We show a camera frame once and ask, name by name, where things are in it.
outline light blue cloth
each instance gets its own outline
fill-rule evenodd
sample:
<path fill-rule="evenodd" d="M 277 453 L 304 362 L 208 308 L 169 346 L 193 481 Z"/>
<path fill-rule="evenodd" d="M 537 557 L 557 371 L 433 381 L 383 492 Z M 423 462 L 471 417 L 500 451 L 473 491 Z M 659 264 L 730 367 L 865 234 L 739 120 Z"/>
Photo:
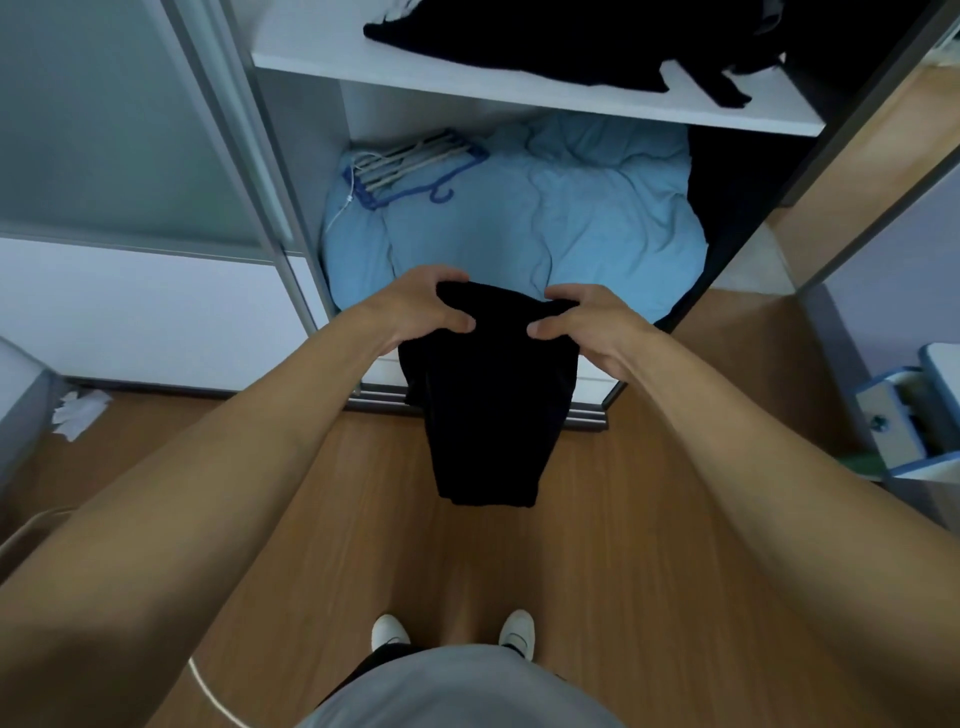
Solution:
<path fill-rule="evenodd" d="M 477 141 L 491 156 L 449 183 L 450 202 L 423 194 L 374 212 L 354 202 L 337 219 L 322 245 L 337 305 L 417 265 L 446 263 L 537 299 L 553 283 L 602 283 L 656 321 L 703 272 L 707 242 L 686 200 L 685 126 L 561 111 Z M 396 188 L 461 164 L 427 166 Z M 325 224 L 348 192 L 338 177 Z"/>

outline white cable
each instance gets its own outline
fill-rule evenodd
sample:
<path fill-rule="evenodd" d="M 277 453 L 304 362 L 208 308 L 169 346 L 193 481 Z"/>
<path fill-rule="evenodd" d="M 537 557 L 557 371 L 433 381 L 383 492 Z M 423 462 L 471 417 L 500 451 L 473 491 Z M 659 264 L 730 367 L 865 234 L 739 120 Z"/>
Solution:
<path fill-rule="evenodd" d="M 190 666 L 190 671 L 193 673 L 193 676 L 197 681 L 197 685 L 200 686 L 200 689 L 204 691 L 204 695 L 206 695 L 210 702 L 213 703 L 213 707 L 224 714 L 224 716 L 226 716 L 227 719 L 233 723 L 233 725 L 237 726 L 237 728 L 251 728 L 243 720 L 231 713 L 227 709 L 227 706 L 217 700 L 217 696 L 210 691 L 210 688 L 206 686 L 204 679 L 200 676 L 200 671 L 197 669 L 197 663 L 193 661 L 192 657 L 187 660 L 187 664 Z"/>
<path fill-rule="evenodd" d="M 350 192 L 347 195 L 347 200 L 343 203 L 340 209 L 337 210 L 337 214 L 335 214 L 330 222 L 326 224 L 326 227 L 324 228 L 324 237 L 326 237 L 326 234 L 330 232 L 330 228 L 333 227 L 333 224 L 337 222 L 337 218 L 340 217 L 344 213 L 344 210 L 350 206 L 350 203 L 353 202 L 353 188 L 356 186 L 356 160 L 361 157 L 384 158 L 383 155 L 378 154 L 377 152 L 360 152 L 350 158 Z"/>

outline shoe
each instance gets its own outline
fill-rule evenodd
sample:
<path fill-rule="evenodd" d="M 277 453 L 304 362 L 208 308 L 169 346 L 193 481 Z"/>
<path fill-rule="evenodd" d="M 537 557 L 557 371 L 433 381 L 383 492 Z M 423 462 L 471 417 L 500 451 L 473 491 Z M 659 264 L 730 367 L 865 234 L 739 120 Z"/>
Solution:
<path fill-rule="evenodd" d="M 370 648 L 376 652 L 384 644 L 409 644 L 410 635 L 400 624 L 400 620 L 393 615 L 383 615 L 373 623 L 370 635 Z"/>
<path fill-rule="evenodd" d="M 534 618 L 525 609 L 517 609 L 503 623 L 498 644 L 513 647 L 529 662 L 533 662 L 536 637 Z"/>

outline black garment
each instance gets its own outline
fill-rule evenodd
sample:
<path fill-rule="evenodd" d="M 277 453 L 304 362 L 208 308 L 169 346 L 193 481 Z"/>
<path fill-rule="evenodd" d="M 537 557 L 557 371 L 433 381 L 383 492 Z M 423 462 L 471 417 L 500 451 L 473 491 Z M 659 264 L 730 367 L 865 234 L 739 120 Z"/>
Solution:
<path fill-rule="evenodd" d="M 504 644 L 503 646 L 506 647 L 507 649 L 512 649 L 516 654 L 520 656 L 521 659 L 526 660 L 526 658 L 523 656 L 523 653 L 520 652 L 512 644 Z M 336 688 L 330 691 L 330 695 L 325 697 L 320 702 L 320 705 L 323 705 L 333 695 L 340 692 L 343 688 L 345 688 L 347 685 L 352 683 L 358 677 L 363 677 L 375 667 L 386 665 L 387 663 L 391 663 L 394 660 L 399 660 L 401 657 L 406 657 L 407 655 L 416 655 L 418 652 L 422 652 L 422 651 L 423 651 L 423 647 L 414 647 L 411 644 L 393 643 L 393 644 L 380 645 L 377 649 L 375 649 L 373 652 L 367 655 L 367 657 L 363 659 L 363 662 L 361 662 L 356 667 L 356 669 L 351 674 L 349 674 L 340 685 L 338 685 Z"/>
<path fill-rule="evenodd" d="M 533 506 L 570 409 L 580 347 L 568 336 L 536 341 L 526 328 L 576 303 L 480 283 L 443 282 L 437 294 L 477 322 L 472 333 L 441 329 L 399 349 L 437 490 L 458 505 Z"/>
<path fill-rule="evenodd" d="M 722 71 L 779 62 L 781 11 L 780 0 L 595 0 L 579 13 L 548 0 L 421 0 L 364 35 L 448 61 L 641 91 L 669 90 L 660 64 L 676 59 L 717 104 L 738 109 L 750 97 Z"/>

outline left hand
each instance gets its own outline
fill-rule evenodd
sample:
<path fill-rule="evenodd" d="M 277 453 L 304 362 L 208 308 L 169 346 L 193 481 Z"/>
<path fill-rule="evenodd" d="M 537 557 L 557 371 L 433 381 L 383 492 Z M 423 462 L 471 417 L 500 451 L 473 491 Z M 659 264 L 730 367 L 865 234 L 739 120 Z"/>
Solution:
<path fill-rule="evenodd" d="M 381 355 L 438 328 L 454 333 L 470 333 L 476 328 L 470 316 L 437 296 L 437 283 L 442 280 L 467 282 L 469 276 L 446 265 L 421 265 L 355 306 L 387 327 L 390 338 Z"/>

